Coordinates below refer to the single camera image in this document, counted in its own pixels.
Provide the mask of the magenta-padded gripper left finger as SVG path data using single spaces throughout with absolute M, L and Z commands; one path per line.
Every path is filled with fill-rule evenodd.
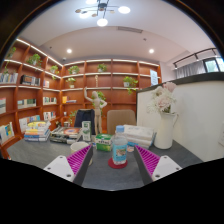
M 88 143 L 73 143 L 70 148 L 69 156 L 59 155 L 44 170 L 81 186 L 93 156 L 93 147 Z

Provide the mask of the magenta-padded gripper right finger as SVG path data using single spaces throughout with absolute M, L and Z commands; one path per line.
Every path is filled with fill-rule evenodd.
M 181 170 L 169 156 L 158 156 L 138 145 L 134 146 L 134 156 L 145 185 Z

